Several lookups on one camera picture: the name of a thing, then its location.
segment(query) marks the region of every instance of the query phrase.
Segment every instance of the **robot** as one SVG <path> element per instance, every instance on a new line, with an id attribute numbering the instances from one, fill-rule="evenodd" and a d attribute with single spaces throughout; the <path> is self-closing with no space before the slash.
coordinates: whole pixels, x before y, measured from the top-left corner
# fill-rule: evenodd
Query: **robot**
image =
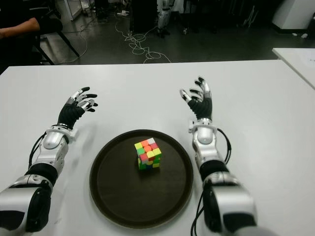
<path id="1" fill-rule="evenodd" d="M 181 97 L 196 114 L 191 122 L 192 146 L 203 181 L 204 220 L 212 232 L 235 236 L 276 236 L 268 229 L 257 226 L 254 200 L 239 180 L 225 165 L 216 147 L 217 128 L 212 124 L 212 96 L 206 81 L 195 81 L 200 90 L 191 89 L 192 95 L 180 90 Z M 35 143 L 28 171 L 7 189 L 0 192 L 0 234 L 23 235 L 42 230 L 48 222 L 50 196 L 60 176 L 64 157 L 71 141 L 75 122 L 86 112 L 94 112 L 96 94 L 83 94 L 90 88 L 76 91 L 62 108 L 58 122 L 51 126 Z M 32 156 L 39 148 L 35 162 Z"/>
<path id="2" fill-rule="evenodd" d="M 268 229 L 257 226 L 254 200 L 239 180 L 229 172 L 216 147 L 217 128 L 212 124 L 212 95 L 207 82 L 201 77 L 195 80 L 200 88 L 190 89 L 191 96 L 180 90 L 197 117 L 191 122 L 192 146 L 203 182 L 203 209 L 197 212 L 193 222 L 204 211 L 207 227 L 222 235 L 276 236 Z"/>
<path id="3" fill-rule="evenodd" d="M 75 122 L 87 111 L 94 112 L 96 94 L 76 91 L 63 106 L 56 125 L 35 143 L 28 171 L 0 192 L 0 235 L 23 235 L 42 230 L 48 222 L 50 196 L 60 176 Z M 39 155 L 32 163 L 32 156 Z"/>

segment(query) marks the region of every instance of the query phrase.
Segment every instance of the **rubik's cube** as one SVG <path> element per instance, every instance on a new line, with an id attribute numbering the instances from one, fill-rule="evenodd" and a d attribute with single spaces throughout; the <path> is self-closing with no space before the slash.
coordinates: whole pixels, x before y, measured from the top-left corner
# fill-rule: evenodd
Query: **rubik's cube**
<path id="1" fill-rule="evenodd" d="M 147 170 L 159 167 L 162 157 L 161 150 L 158 148 L 154 138 L 136 143 L 135 148 L 138 155 L 138 166 L 140 170 Z"/>

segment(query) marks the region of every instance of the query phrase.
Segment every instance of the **person's arm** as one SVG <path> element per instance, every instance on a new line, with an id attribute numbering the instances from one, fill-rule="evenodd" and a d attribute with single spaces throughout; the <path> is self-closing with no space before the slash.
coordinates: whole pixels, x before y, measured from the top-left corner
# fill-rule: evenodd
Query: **person's arm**
<path id="1" fill-rule="evenodd" d="M 40 26 L 36 18 L 30 18 L 17 26 L 0 29 L 0 39 L 19 36 L 28 32 L 39 31 Z"/>

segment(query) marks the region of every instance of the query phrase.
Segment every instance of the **brown tray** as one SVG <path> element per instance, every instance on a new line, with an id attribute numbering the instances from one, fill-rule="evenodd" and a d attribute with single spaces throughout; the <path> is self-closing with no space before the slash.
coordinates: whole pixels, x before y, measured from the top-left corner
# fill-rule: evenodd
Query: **brown tray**
<path id="1" fill-rule="evenodd" d="M 134 144 L 154 138 L 162 152 L 159 168 L 138 170 Z M 144 229 L 170 221 L 186 205 L 193 181 L 184 148 L 153 130 L 134 130 L 112 139 L 99 152 L 90 173 L 90 191 L 111 221 Z"/>

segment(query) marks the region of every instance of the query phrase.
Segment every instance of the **white cable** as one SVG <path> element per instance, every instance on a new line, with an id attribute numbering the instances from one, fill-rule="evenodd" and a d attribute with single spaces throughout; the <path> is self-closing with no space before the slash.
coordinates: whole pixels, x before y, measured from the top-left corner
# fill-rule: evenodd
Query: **white cable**
<path id="1" fill-rule="evenodd" d="M 170 63 L 172 63 L 171 60 L 165 54 L 160 53 L 160 52 L 153 52 L 153 51 L 150 51 L 150 47 L 141 46 L 141 43 L 147 39 L 147 34 L 151 32 L 152 30 L 154 30 L 157 26 L 155 26 L 154 28 L 146 32 L 145 34 L 139 33 L 139 34 L 134 34 L 131 36 L 125 36 L 122 31 L 117 29 L 118 22 L 115 24 L 115 30 L 122 34 L 122 36 L 125 38 L 125 41 L 131 41 L 131 43 L 129 43 L 128 45 L 132 49 L 132 54 L 134 55 L 145 54 L 146 59 L 143 61 L 143 64 L 145 64 L 147 60 L 159 59 L 162 56 L 164 56 Z"/>
<path id="2" fill-rule="evenodd" d="M 77 58 L 73 59 L 73 60 L 70 60 L 70 61 L 64 61 L 64 62 L 60 62 L 60 63 L 57 63 L 56 65 L 60 65 L 60 64 L 65 64 L 65 63 L 72 63 L 72 62 L 75 62 L 76 60 L 78 60 L 79 58 L 81 58 L 81 56 L 83 56 L 87 51 L 88 51 L 88 42 L 87 40 L 82 36 L 82 31 L 85 30 L 85 28 L 87 28 L 89 26 L 90 23 L 92 23 L 95 19 L 92 19 L 90 22 L 88 22 L 86 25 L 82 25 L 80 27 L 80 37 L 83 38 L 83 40 L 85 41 L 85 44 L 86 44 L 86 48 L 84 50 L 84 52 Z"/>

